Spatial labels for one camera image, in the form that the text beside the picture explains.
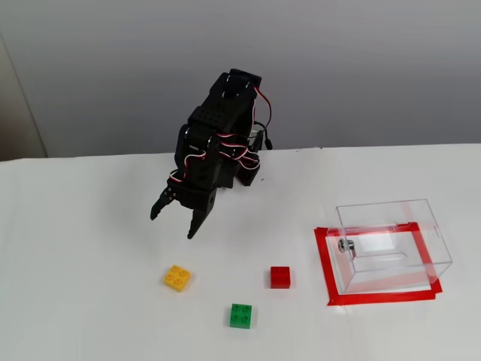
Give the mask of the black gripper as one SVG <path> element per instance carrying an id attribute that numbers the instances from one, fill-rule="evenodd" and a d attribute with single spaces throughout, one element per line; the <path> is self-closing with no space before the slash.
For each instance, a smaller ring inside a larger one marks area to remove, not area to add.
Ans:
<path id="1" fill-rule="evenodd" d="M 175 199 L 185 208 L 191 209 L 192 220 L 190 223 L 188 239 L 193 239 L 202 223 L 213 208 L 216 198 L 216 187 L 203 190 L 198 187 L 168 180 L 168 187 L 164 189 L 150 210 L 150 219 L 155 220 L 161 210 L 171 204 Z"/>

